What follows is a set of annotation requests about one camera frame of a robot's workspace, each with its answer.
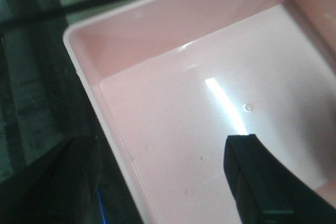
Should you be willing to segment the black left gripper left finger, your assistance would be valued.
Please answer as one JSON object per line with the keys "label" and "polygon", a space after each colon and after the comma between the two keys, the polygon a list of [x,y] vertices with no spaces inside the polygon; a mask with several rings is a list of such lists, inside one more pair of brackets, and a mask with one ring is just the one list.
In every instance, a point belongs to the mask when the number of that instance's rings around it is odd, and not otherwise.
{"label": "black left gripper left finger", "polygon": [[96,138],[61,141],[1,182],[1,223],[86,223],[100,174]]}

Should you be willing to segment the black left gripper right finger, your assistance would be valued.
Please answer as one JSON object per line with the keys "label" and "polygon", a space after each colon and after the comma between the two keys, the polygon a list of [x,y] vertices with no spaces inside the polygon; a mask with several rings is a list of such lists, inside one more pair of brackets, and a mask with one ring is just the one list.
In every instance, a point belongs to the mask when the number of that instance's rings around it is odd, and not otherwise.
{"label": "black left gripper right finger", "polygon": [[335,208],[254,134],[227,137],[223,168],[242,223],[335,223]]}

